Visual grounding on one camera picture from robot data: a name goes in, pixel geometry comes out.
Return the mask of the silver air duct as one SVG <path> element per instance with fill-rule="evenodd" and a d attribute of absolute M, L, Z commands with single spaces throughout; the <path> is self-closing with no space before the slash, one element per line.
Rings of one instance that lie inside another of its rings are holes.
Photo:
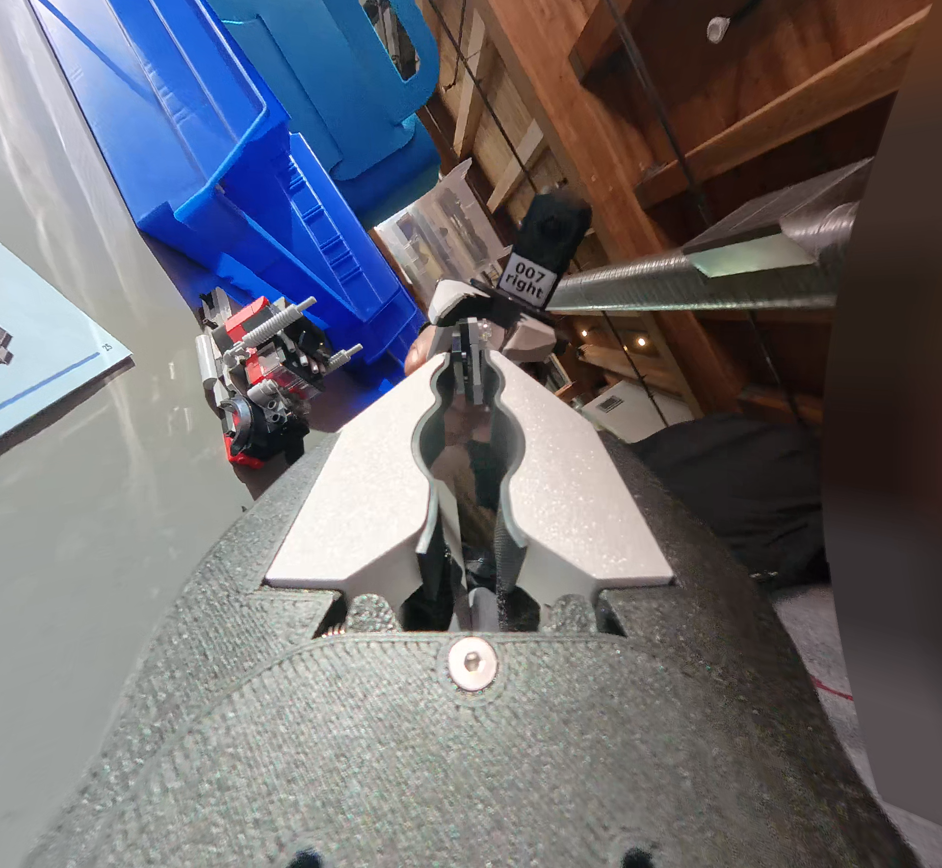
<path fill-rule="evenodd" d="M 872 163 L 744 203 L 678 250 L 575 273 L 549 310 L 831 309 Z"/>

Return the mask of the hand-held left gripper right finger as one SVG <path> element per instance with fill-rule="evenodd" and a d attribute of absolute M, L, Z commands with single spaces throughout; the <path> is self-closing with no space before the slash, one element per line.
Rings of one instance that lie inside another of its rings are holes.
<path fill-rule="evenodd" d="M 518 589 L 541 607 L 670 585 L 675 573 L 593 425 L 503 355 L 487 353 L 486 371 L 498 624 L 512 625 Z"/>

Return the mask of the small grey brick assembly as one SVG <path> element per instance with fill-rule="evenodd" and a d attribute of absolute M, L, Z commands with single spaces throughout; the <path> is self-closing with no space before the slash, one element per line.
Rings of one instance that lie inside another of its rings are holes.
<path fill-rule="evenodd" d="M 450 367 L 453 374 L 453 395 L 465 405 L 488 408 L 484 354 L 491 341 L 492 323 L 487 319 L 460 319 L 451 328 Z"/>

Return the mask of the blue felt bag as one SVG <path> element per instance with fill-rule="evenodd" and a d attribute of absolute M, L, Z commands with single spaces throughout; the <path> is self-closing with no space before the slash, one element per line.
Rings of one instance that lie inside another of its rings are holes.
<path fill-rule="evenodd" d="M 441 156 L 418 110 L 440 74 L 416 0 L 386 0 L 418 58 L 396 67 L 361 0 L 206 0 L 365 230 L 438 181 Z"/>

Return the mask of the blue brick instruction booklet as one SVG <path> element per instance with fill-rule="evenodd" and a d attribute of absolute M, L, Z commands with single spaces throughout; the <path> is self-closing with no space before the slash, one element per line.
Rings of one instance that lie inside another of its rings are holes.
<path fill-rule="evenodd" d="M 1 248 L 1 435 L 133 362 L 132 351 Z"/>

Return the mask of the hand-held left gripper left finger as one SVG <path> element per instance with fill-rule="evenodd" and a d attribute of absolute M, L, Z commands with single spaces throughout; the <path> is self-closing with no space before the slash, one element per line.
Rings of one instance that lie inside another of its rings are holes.
<path fill-rule="evenodd" d="M 444 446 L 450 371 L 438 355 L 343 427 L 265 574 L 270 587 L 383 597 L 396 612 L 447 584 L 451 489 Z"/>

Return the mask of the clear plastic container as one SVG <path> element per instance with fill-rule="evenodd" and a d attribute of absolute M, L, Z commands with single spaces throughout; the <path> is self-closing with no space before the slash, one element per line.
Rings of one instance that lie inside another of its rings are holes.
<path fill-rule="evenodd" d="M 511 253 L 467 181 L 471 167 L 471 160 L 461 162 L 375 228 L 421 309 L 441 280 L 497 281 Z"/>

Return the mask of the person's right hand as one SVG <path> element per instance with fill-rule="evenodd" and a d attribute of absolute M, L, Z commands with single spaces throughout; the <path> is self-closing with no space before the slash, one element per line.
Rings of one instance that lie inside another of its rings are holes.
<path fill-rule="evenodd" d="M 404 374 L 406 377 L 412 375 L 429 359 L 430 349 L 436 333 L 437 329 L 433 326 L 427 326 L 419 332 L 404 361 Z"/>

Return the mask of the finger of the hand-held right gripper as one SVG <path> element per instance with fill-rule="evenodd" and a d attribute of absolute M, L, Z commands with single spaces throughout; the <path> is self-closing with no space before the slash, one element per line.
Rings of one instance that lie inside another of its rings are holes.
<path fill-rule="evenodd" d="M 441 279 L 435 286 L 429 304 L 429 324 L 438 326 L 441 321 L 465 299 L 477 297 L 477 288 L 467 282 Z"/>
<path fill-rule="evenodd" d="M 558 337 L 553 326 L 523 314 L 506 332 L 502 355 L 514 363 L 539 363 L 553 355 L 557 346 Z"/>

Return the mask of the blue plastic bin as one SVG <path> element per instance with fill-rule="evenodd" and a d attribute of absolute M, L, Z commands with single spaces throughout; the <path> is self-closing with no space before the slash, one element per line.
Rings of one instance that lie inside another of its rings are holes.
<path fill-rule="evenodd" d="M 400 381 L 418 306 L 206 0 L 29 1 L 138 229 L 234 296 L 314 297 L 356 380 Z M 361 2 L 412 76 L 392 6 Z"/>

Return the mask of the red black brick model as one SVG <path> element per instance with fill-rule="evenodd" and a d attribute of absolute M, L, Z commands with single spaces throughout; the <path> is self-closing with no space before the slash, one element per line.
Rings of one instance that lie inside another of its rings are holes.
<path fill-rule="evenodd" d="M 259 297 L 237 304 L 221 288 L 202 294 L 195 340 L 200 377 L 221 425 L 227 460 L 262 469 L 279 455 L 289 464 L 304 453 L 312 402 L 325 378 L 363 348 L 334 349 L 300 304 Z"/>

